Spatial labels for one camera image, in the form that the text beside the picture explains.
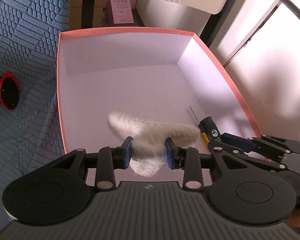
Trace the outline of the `yellow handled screwdriver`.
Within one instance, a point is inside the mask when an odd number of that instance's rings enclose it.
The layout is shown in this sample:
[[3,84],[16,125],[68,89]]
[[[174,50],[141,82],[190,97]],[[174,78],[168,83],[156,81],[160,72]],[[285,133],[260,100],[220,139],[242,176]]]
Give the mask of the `yellow handled screwdriver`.
[[190,110],[194,115],[196,121],[198,122],[198,128],[200,129],[201,136],[204,142],[208,145],[211,141],[218,141],[221,142],[221,134],[212,120],[211,116],[207,116],[206,118],[199,120],[198,116],[196,115],[193,108],[190,106]]

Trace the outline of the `white fluffy plush toy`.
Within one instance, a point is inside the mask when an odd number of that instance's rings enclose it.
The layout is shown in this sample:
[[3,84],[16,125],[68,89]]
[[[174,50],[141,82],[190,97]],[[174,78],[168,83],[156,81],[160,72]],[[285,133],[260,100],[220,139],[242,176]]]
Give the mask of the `white fluffy plush toy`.
[[124,140],[132,137],[129,166],[138,175],[153,177],[167,162],[165,141],[171,138],[174,144],[194,146],[200,130],[193,125],[142,119],[122,112],[110,112],[107,123],[112,133]]

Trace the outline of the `red black mesh headset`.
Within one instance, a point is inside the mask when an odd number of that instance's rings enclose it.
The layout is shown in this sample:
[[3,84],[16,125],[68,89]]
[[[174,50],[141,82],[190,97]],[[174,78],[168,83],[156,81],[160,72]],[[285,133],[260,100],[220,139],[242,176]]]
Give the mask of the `red black mesh headset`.
[[7,110],[17,107],[20,99],[20,84],[16,76],[7,71],[0,75],[0,104]]

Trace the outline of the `pink white storage box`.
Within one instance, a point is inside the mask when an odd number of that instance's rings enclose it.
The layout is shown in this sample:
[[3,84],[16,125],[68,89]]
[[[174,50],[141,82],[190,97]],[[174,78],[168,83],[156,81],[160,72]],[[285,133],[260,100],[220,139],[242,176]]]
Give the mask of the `pink white storage box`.
[[57,98],[65,152],[120,145],[112,111],[196,125],[211,116],[222,133],[259,137],[240,91],[194,33],[112,27],[62,32]]

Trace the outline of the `brown cardboard box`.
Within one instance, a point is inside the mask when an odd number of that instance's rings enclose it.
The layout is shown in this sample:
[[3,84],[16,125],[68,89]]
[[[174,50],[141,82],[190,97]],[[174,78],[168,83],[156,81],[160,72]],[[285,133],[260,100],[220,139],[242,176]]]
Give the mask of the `brown cardboard box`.
[[107,0],[70,0],[69,30],[103,25]]

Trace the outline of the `pink printed carton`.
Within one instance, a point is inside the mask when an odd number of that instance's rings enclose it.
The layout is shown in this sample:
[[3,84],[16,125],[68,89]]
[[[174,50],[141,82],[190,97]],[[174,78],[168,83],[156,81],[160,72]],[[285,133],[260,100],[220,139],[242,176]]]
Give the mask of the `pink printed carton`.
[[106,18],[111,27],[133,25],[130,0],[107,0]]

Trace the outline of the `blue textured sofa cover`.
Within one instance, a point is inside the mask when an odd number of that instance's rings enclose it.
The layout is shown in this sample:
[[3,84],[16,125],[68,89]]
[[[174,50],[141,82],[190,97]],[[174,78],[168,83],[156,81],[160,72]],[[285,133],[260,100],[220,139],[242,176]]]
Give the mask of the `blue textured sofa cover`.
[[0,75],[11,72],[20,84],[17,107],[0,105],[0,231],[10,223],[2,204],[5,187],[64,154],[56,61],[69,3],[0,0]]

